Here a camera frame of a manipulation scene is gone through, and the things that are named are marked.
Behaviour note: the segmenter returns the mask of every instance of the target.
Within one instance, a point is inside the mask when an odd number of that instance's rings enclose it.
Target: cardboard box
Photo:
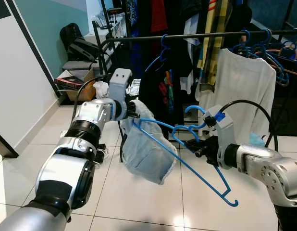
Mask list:
[[[90,79],[93,79],[95,77],[94,69],[91,69],[86,76],[84,77],[84,82],[87,82]],[[78,101],[90,101],[93,99],[94,95],[96,94],[96,89],[93,87],[93,84],[95,81],[90,82],[80,93],[78,97]],[[66,92],[68,95],[68,98],[71,101],[75,101],[77,96],[76,90],[69,90]]]

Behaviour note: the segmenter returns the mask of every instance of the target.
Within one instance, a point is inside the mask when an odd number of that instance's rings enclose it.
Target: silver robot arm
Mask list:
[[[268,148],[237,145],[233,120],[220,109],[221,106],[216,105],[204,115],[204,121],[217,130],[218,137],[206,140],[198,156],[206,155],[210,164],[224,169],[237,168],[240,173],[265,184],[279,219],[279,230],[297,231],[297,160]]]
[[[36,197],[0,224],[0,231],[63,231],[73,209],[91,194],[94,159],[108,121],[126,116],[125,89],[130,70],[118,68],[110,98],[85,102],[37,177]]]

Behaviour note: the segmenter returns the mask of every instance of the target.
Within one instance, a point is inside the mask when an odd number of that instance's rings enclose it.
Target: black cable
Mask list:
[[[85,82],[85,83],[79,88],[79,90],[78,90],[78,92],[77,92],[77,96],[76,96],[76,98],[75,98],[75,102],[74,102],[74,110],[73,110],[72,121],[73,121],[73,119],[75,118],[76,111],[77,111],[77,105],[78,105],[78,98],[79,98],[79,95],[80,95],[81,91],[83,90],[83,88],[85,88],[86,85],[88,85],[90,82],[95,81],[95,80],[97,80],[97,79],[105,78],[106,76],[107,76],[107,75],[102,75],[102,76],[94,77],[94,78],[88,80],[87,82]]]
[[[278,138],[277,138],[277,136],[275,134],[275,129],[274,129],[274,125],[273,125],[272,119],[270,118],[270,115],[268,114],[268,112],[261,105],[255,103],[253,101],[250,101],[250,100],[235,100],[235,101],[229,102],[228,104],[226,104],[225,106],[223,106],[220,109],[220,112],[223,112],[226,108],[228,108],[229,106],[232,106],[233,104],[236,104],[236,103],[249,103],[249,104],[251,104],[251,105],[256,106],[257,108],[259,108],[265,114],[266,118],[269,121],[271,133],[273,135],[274,149],[276,151],[278,151],[279,150]],[[269,143],[270,143],[270,141],[267,141],[266,144],[265,144],[265,147],[268,147]]]

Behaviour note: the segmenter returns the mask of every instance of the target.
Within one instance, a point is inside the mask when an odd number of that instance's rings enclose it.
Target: white tile floor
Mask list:
[[[71,107],[62,107],[17,159],[0,158],[0,222],[34,198],[34,183],[42,164],[67,129]],[[188,134],[179,134],[187,140]],[[116,122],[105,126],[102,141],[110,155],[95,172],[90,200],[73,211],[66,231],[276,231],[277,220],[267,191],[260,182],[222,170],[239,201],[230,207],[185,166],[177,163],[160,186],[130,174],[119,162],[121,138]],[[297,159],[297,137],[279,137],[281,154]],[[181,157],[220,191],[224,186],[205,158],[186,149]]]

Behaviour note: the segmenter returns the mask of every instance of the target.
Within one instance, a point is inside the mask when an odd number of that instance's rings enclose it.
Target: clothes rack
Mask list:
[[[265,35],[265,31],[249,31],[250,35]],[[271,31],[272,35],[297,35],[297,30],[273,30]],[[223,33],[208,33],[208,34],[191,34],[191,35],[167,35],[164,36],[165,40],[172,40],[172,39],[190,39],[190,38],[215,38],[215,37],[240,37],[240,36],[247,36],[248,34],[243,31],[238,32],[223,32]],[[110,38],[103,41],[99,48],[101,50],[101,53],[104,53],[107,48],[104,48],[109,43],[114,42],[150,42],[150,41],[158,41],[161,40],[162,36],[151,36],[151,37],[127,37],[127,38],[112,38],[112,33],[110,35]],[[105,70],[105,73],[108,72],[107,67],[104,66],[103,69]]]

